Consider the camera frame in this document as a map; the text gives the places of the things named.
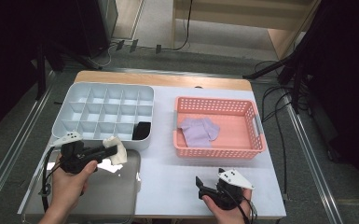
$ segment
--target hand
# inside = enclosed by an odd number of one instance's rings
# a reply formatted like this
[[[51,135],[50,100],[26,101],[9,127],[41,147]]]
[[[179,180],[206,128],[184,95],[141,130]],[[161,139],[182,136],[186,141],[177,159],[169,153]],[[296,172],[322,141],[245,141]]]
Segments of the hand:
[[[63,223],[69,213],[77,206],[78,198],[86,192],[89,176],[94,173],[97,161],[90,161],[83,170],[72,175],[58,168],[52,177],[52,199],[48,211],[39,223]]]
[[[250,189],[242,189],[243,196],[247,200],[251,200],[252,191]],[[239,208],[234,208],[232,210],[223,210],[219,208],[208,195],[202,196],[205,204],[208,206],[209,210],[214,214],[219,224],[244,224],[243,216]],[[243,200],[240,204],[243,212],[249,218],[251,208],[247,201]]]

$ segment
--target lavender fabric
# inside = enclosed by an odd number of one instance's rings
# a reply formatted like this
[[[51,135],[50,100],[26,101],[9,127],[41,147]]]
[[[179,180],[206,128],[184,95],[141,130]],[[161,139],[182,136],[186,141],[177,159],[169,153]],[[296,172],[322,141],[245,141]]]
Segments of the lavender fabric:
[[[188,147],[212,147],[211,142],[219,135],[220,127],[208,118],[184,119],[180,128]]]

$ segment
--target table surface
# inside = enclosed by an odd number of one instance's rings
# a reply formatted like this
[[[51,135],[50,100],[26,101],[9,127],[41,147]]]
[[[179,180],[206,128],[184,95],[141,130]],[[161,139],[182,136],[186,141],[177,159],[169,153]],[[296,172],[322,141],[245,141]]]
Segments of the table surface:
[[[219,167],[236,169],[255,187],[252,201],[258,218],[285,217],[283,200],[269,150],[250,161],[191,160],[178,158],[173,146],[173,99],[178,95],[255,100],[249,81],[214,77],[186,77],[82,71],[75,82],[108,82],[149,85],[155,89],[155,109],[151,143],[141,150],[142,179],[138,192],[136,217],[198,218],[212,217],[198,199],[195,176],[214,188]]]

